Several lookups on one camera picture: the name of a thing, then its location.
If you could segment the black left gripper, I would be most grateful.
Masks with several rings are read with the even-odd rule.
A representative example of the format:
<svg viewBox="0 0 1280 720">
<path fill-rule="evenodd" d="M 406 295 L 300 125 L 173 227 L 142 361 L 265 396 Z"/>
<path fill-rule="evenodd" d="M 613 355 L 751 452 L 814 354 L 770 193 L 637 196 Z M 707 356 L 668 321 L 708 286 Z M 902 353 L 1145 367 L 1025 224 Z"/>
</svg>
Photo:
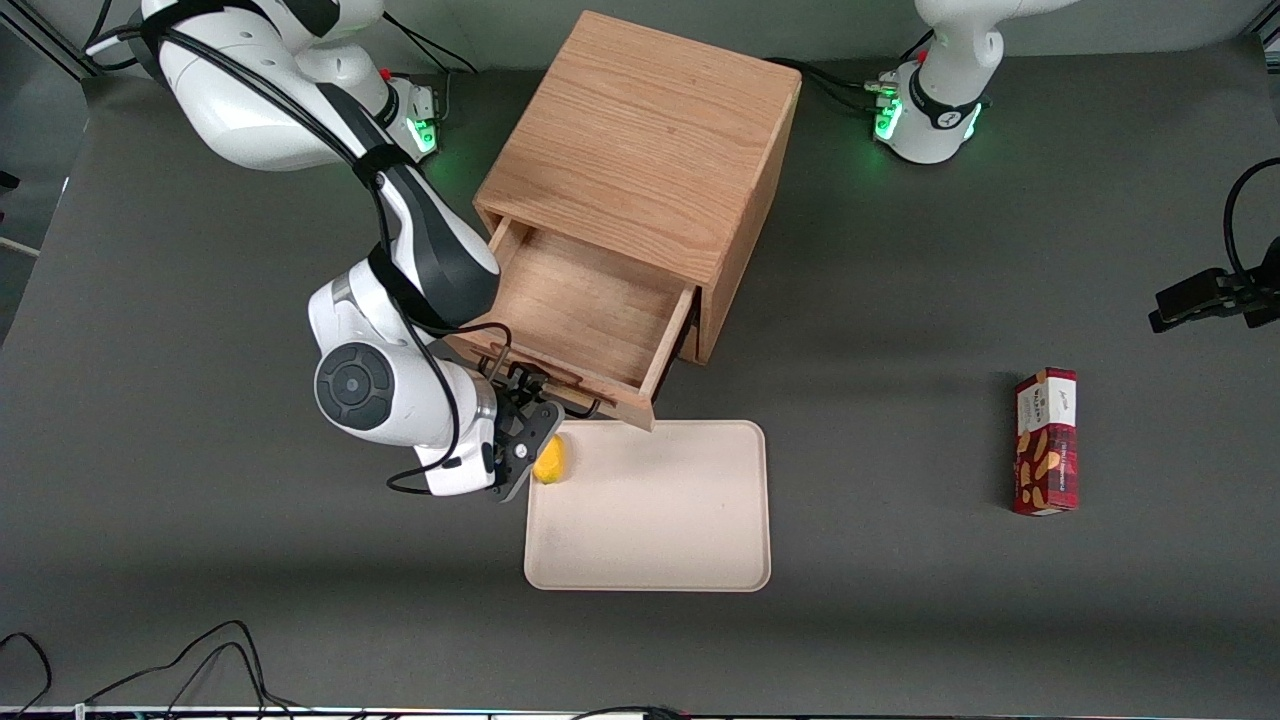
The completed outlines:
<svg viewBox="0 0 1280 720">
<path fill-rule="evenodd" d="M 1260 265 L 1245 269 L 1235 252 L 1235 272 L 1210 268 L 1161 290 L 1157 307 L 1148 322 L 1156 334 L 1172 331 L 1190 322 L 1243 315 L 1249 329 L 1258 329 L 1279 319 L 1279 237 L 1263 254 Z"/>
</svg>

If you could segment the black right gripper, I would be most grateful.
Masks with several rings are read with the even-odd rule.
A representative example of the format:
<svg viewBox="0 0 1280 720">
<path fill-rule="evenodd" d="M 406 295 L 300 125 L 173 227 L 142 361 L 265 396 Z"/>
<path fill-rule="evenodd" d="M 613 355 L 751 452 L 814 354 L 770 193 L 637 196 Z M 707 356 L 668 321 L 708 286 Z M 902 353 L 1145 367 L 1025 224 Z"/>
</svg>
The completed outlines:
<svg viewBox="0 0 1280 720">
<path fill-rule="evenodd" d="M 526 480 L 547 446 L 547 419 L 561 419 L 561 404 L 543 393 L 549 379 L 539 366 L 512 366 L 489 379 L 495 395 L 499 480 Z"/>
</svg>

